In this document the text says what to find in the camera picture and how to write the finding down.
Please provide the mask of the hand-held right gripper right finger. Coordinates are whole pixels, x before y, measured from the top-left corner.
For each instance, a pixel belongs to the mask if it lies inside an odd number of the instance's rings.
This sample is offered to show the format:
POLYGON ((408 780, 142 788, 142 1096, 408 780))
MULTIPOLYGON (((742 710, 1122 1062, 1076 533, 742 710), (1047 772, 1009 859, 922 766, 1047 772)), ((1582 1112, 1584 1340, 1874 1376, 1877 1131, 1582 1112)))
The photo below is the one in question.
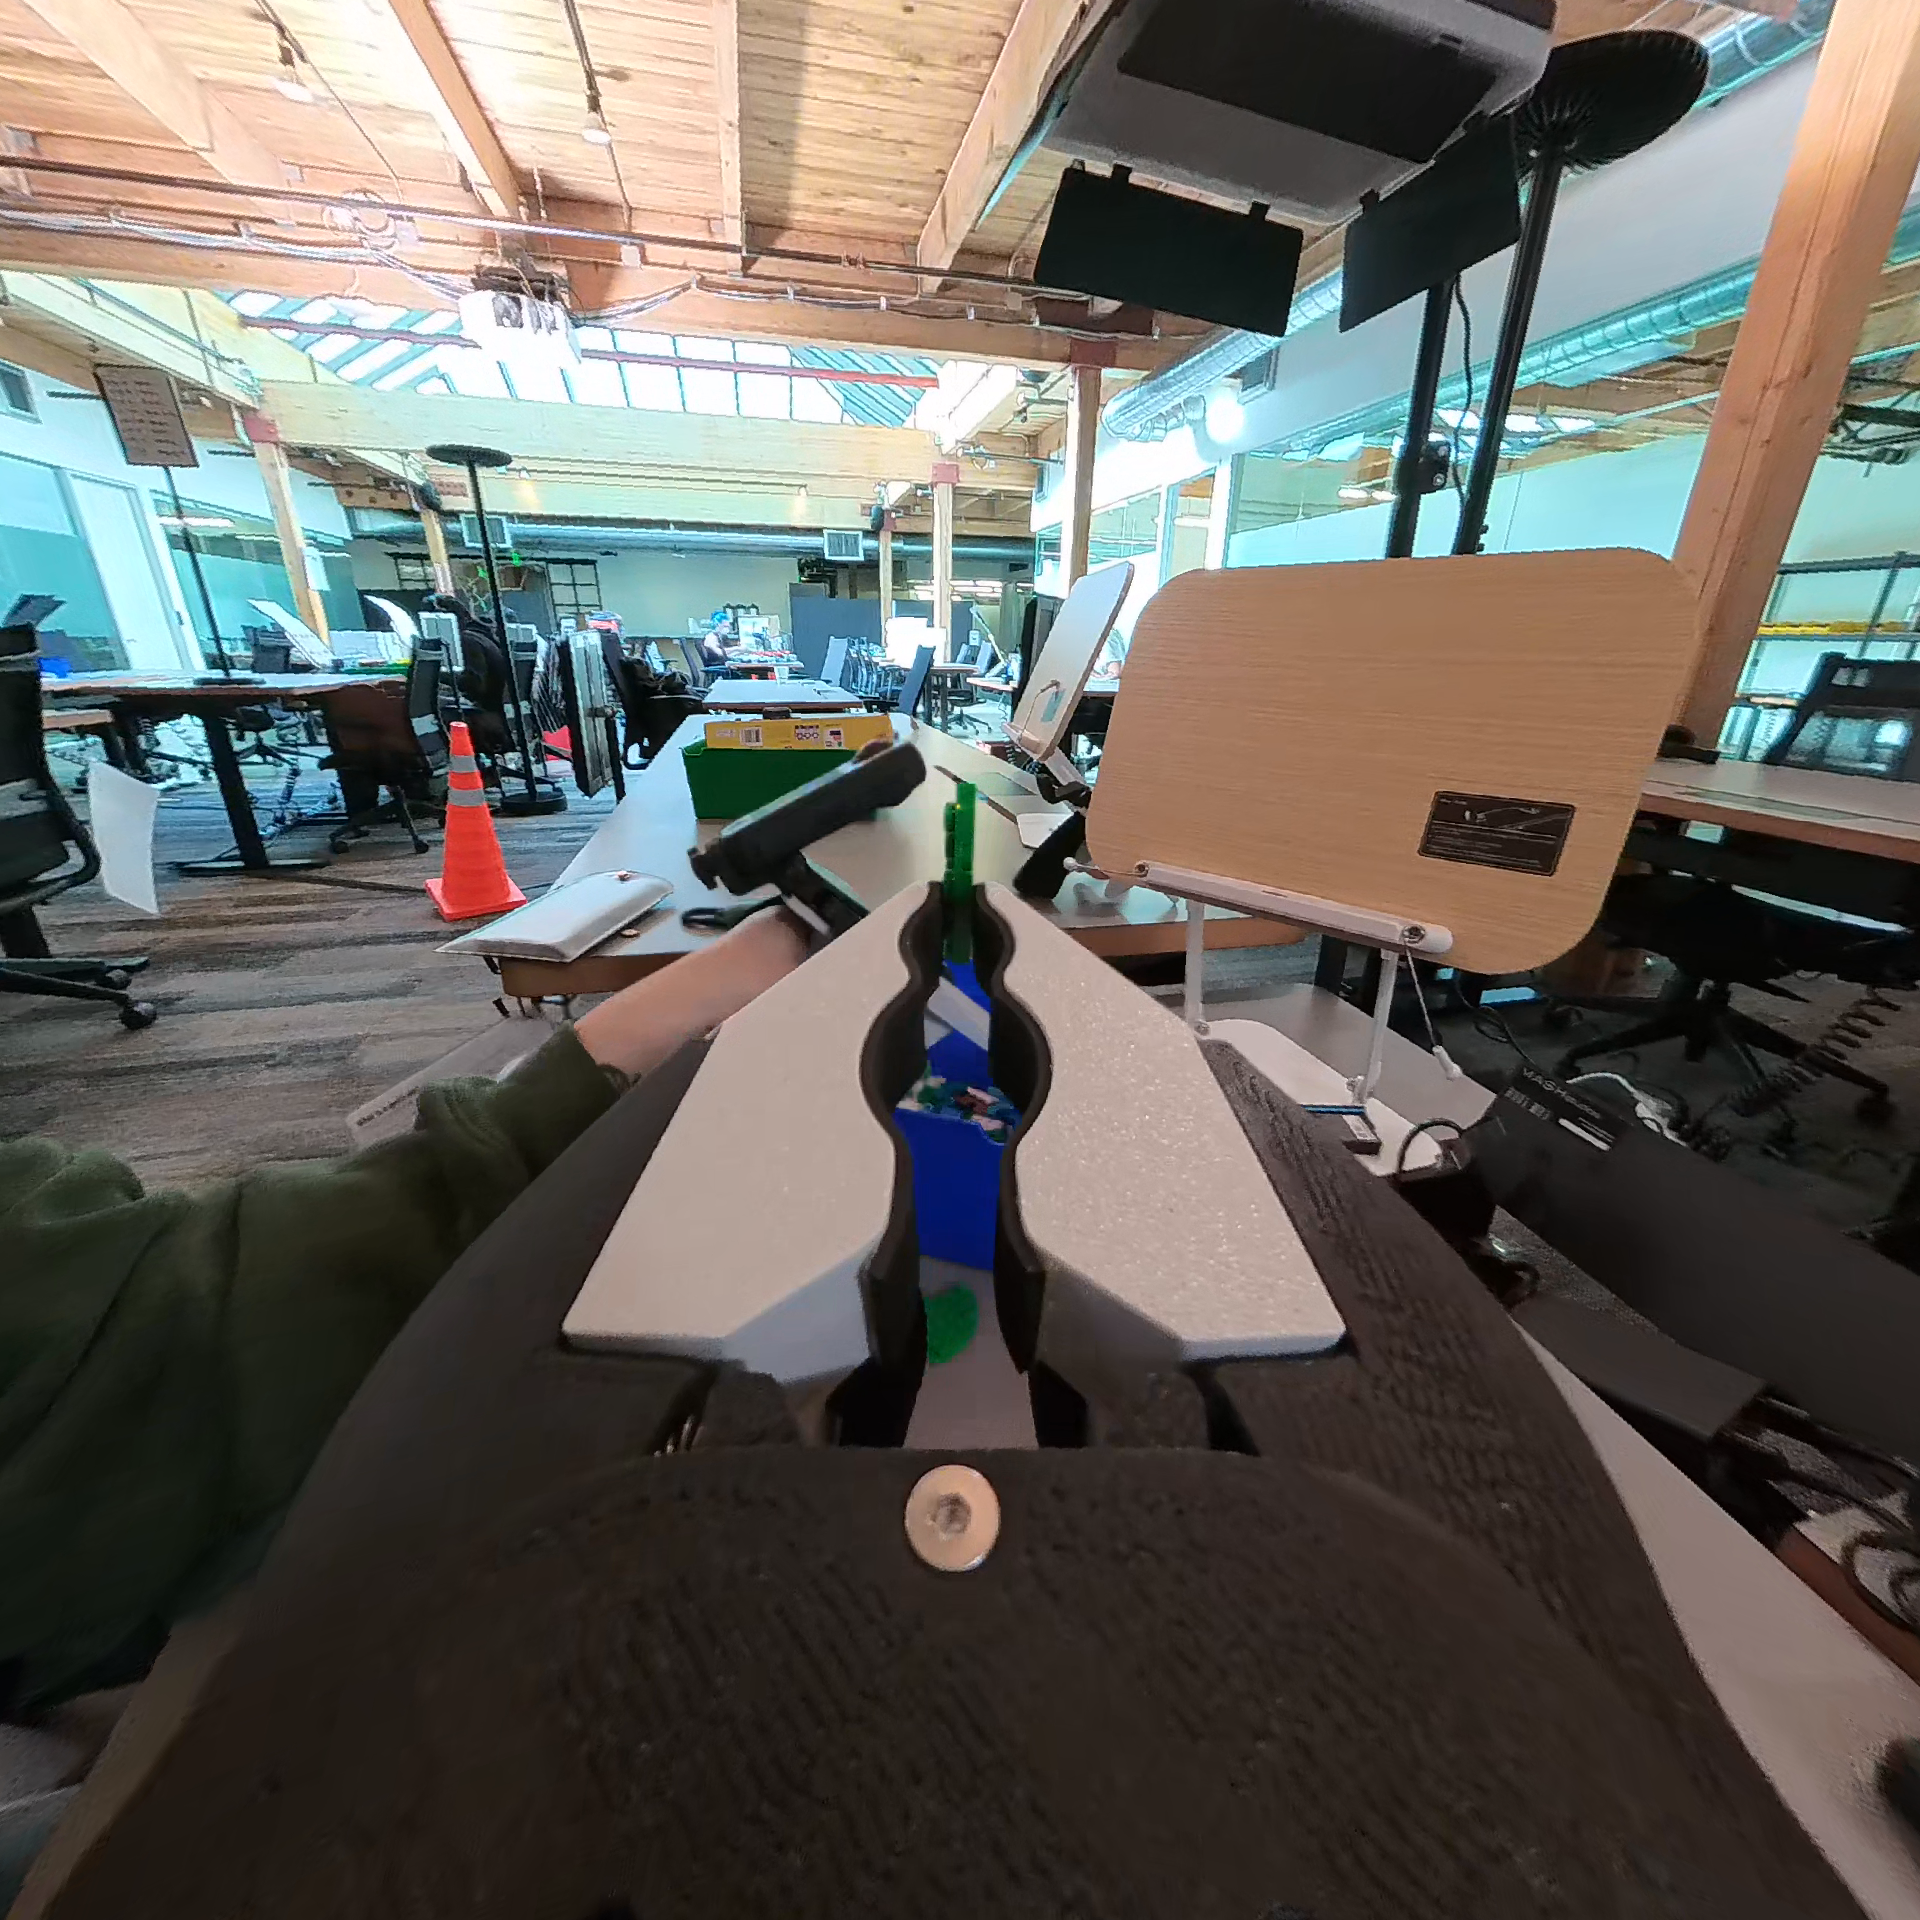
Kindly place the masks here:
POLYGON ((1013 886, 988 886, 994 1303, 1039 1444, 1090 1444, 1220 1363, 1318 1360, 1345 1324, 1199 1037, 1013 886))

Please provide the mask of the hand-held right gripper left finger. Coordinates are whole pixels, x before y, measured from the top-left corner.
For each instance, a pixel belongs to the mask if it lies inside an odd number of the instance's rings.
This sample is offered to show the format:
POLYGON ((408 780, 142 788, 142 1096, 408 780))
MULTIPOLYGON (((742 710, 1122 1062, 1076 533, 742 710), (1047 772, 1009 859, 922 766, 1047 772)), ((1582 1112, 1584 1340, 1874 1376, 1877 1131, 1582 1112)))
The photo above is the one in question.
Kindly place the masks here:
POLYGON ((933 882, 718 1027, 561 1319, 583 1354, 773 1378, 834 1444, 900 1444, 926 1373, 914 1172, 933 882))

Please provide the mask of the blue plastic bin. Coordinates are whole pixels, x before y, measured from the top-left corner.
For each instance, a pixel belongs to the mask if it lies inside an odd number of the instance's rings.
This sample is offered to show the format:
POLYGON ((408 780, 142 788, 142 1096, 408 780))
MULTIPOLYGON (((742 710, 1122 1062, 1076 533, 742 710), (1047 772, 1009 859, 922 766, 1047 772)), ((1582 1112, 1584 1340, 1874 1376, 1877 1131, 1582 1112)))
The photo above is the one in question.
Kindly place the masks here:
MULTIPOLYGON (((941 991, 948 998, 964 998, 968 1010, 960 1023, 953 1023, 934 1006, 928 1007, 922 1018, 926 1058, 948 1035, 960 1035, 989 1054, 992 1010, 976 968, 972 964, 945 964, 941 991)), ((895 1125, 914 1170, 921 1255, 989 1268, 996 1246, 1000 1156, 1015 1133, 1005 1144, 994 1144, 964 1122, 900 1120, 895 1116, 895 1125)))

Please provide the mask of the pile of lego bricks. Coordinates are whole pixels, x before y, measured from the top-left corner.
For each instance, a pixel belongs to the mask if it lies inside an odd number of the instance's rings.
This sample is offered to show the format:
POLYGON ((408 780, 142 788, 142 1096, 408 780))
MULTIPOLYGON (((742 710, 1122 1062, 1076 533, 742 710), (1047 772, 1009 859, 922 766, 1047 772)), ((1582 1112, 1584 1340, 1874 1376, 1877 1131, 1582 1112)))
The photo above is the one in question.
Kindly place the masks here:
POLYGON ((1017 1128, 1018 1107, 992 1080, 988 1048, 948 1035, 928 1052, 912 1087, 898 1099, 900 1120, 964 1122, 994 1144, 1017 1128))

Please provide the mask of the white flat panel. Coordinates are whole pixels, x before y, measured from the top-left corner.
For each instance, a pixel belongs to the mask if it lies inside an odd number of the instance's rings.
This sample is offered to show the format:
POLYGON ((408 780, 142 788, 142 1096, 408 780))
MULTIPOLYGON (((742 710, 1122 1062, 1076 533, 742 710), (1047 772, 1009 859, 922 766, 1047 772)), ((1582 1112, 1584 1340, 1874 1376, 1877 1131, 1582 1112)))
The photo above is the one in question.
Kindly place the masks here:
POLYGON ((554 882, 543 895, 473 928, 439 952, 565 964, 644 920, 671 899, 670 879, 640 870, 594 870, 554 882))

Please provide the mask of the white computer monitor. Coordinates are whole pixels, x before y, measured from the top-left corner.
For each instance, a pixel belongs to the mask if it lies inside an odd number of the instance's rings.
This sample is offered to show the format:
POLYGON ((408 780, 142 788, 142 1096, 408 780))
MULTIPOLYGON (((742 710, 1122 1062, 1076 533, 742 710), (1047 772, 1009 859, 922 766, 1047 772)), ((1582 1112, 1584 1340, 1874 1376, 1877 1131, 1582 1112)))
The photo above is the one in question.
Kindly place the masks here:
POLYGON ((1072 742, 1081 739, 1098 749, 1106 742, 1118 684, 1094 688, 1092 675, 1108 648, 1134 575, 1132 560, 1092 566, 1068 589, 1047 628, 1004 728, 1005 742, 1030 762, 1030 787, 1015 791, 1017 819, 1065 811, 1068 798, 1088 787, 1072 757, 1072 742))

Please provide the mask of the black flat object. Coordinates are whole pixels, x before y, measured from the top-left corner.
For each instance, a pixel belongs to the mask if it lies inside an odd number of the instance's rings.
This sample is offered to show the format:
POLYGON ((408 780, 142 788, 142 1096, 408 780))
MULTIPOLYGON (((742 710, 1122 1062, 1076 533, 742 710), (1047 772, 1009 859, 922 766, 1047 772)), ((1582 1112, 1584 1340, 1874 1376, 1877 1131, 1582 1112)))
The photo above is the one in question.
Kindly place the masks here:
POLYGON ((1642 1434, 1706 1447, 1766 1395, 1760 1378, 1732 1364, 1569 1299, 1536 1292, 1509 1315, 1536 1346, 1642 1434))

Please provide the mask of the wooden book stand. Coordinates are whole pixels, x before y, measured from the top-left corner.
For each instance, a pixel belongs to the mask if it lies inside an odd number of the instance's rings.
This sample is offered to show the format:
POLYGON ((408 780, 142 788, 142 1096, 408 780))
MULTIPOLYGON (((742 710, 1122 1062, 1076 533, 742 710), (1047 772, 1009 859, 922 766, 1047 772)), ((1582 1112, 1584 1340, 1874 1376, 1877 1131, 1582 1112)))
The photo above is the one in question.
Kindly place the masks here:
POLYGON ((1088 804, 1106 879, 1525 973, 1596 925, 1696 658, 1641 549, 1197 570, 1135 620, 1088 804))

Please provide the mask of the black bag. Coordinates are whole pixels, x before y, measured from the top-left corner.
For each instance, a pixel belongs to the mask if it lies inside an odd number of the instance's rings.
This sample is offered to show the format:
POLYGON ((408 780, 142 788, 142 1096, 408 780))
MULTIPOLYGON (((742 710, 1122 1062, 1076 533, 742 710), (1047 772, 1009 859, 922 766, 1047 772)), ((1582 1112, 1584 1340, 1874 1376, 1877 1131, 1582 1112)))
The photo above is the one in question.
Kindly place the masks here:
POLYGON ((1525 1062, 1495 1077, 1466 1140, 1495 1204, 1634 1326, 1766 1386, 1742 1423, 1914 1467, 1910 1268, 1656 1133, 1621 1094, 1525 1062))

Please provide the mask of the white ceiling projector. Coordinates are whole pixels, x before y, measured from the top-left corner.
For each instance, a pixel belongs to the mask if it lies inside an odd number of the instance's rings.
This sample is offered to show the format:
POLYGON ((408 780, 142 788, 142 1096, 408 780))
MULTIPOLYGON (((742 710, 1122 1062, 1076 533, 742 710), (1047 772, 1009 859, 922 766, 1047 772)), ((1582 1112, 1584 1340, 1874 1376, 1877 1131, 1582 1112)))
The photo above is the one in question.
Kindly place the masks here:
POLYGON ((525 373, 581 365, 566 282, 550 271, 478 271, 457 302, 462 335, 498 364, 525 373))

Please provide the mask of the wooden desk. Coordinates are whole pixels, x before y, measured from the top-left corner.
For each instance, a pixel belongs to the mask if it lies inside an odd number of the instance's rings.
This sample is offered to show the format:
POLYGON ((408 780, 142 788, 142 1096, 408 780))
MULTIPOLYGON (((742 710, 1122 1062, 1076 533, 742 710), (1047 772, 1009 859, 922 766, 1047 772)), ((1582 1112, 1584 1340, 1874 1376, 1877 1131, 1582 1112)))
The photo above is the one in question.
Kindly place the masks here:
POLYGON ((122 728, 138 715, 186 717, 201 727, 231 848, 216 856, 176 859, 170 868, 178 878, 316 879, 336 855, 270 853, 232 746, 232 717, 239 709, 302 709, 333 719, 336 709, 360 694, 380 698, 384 706, 404 714, 406 691, 408 678, 401 675, 143 676, 119 671, 46 678, 40 702, 48 714, 78 714, 82 706, 108 710, 108 728, 122 728))

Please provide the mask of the white hanging paper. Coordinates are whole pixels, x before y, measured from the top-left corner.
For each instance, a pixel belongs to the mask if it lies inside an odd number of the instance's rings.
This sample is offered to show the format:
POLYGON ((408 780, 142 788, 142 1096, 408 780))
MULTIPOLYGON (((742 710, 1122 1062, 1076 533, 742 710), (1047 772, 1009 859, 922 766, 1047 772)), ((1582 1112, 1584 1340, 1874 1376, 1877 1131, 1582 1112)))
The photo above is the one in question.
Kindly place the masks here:
POLYGON ((159 791, 104 759, 86 768, 86 830, 108 899, 138 917, 159 917, 156 822, 159 791))

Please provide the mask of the brown sign on pole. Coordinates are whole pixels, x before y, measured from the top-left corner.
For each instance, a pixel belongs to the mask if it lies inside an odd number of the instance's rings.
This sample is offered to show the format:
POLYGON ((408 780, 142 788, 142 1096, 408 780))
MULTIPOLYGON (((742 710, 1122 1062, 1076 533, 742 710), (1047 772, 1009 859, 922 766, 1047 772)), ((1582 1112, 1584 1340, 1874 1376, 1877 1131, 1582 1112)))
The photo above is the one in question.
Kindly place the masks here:
POLYGON ((184 504, 176 480, 178 471, 198 466, 198 453, 186 432, 176 384, 162 367, 133 364, 93 364, 92 379, 109 414, 112 429, 121 444, 126 461, 130 466, 148 466, 165 472, 176 527, 183 535, 190 579, 204 611, 213 661, 220 669, 220 678, 232 680, 232 661, 226 651, 224 630, 213 605, 198 538, 184 524, 184 504))

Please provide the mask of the panel light on stand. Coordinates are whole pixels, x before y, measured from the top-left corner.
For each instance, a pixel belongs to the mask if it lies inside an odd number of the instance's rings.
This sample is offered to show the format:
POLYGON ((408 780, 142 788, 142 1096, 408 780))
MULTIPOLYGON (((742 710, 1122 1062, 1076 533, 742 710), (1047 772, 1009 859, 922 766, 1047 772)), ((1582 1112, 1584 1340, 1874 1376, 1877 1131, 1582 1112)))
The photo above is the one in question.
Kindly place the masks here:
POLYGON ((1005 167, 1063 160, 1039 287, 1220 333, 1112 399, 1102 437, 1222 453, 1238 378, 1517 244, 1520 109, 1556 4, 1108 4, 1055 61, 1005 167))

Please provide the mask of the black disc floor lamp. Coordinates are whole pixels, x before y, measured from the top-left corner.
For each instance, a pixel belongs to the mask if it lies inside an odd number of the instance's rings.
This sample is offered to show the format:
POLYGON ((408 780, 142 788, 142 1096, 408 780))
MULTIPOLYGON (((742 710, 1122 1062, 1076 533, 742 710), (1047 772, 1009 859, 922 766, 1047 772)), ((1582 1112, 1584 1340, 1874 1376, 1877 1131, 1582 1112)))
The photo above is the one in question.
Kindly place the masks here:
POLYGON ((1479 435, 1455 518, 1455 555, 1480 550, 1511 399, 1520 384, 1532 310, 1566 174, 1600 168, 1645 148, 1681 120, 1705 88, 1706 50, 1679 32, 1610 32, 1556 45, 1514 112, 1525 196, 1520 239, 1504 287, 1479 435))

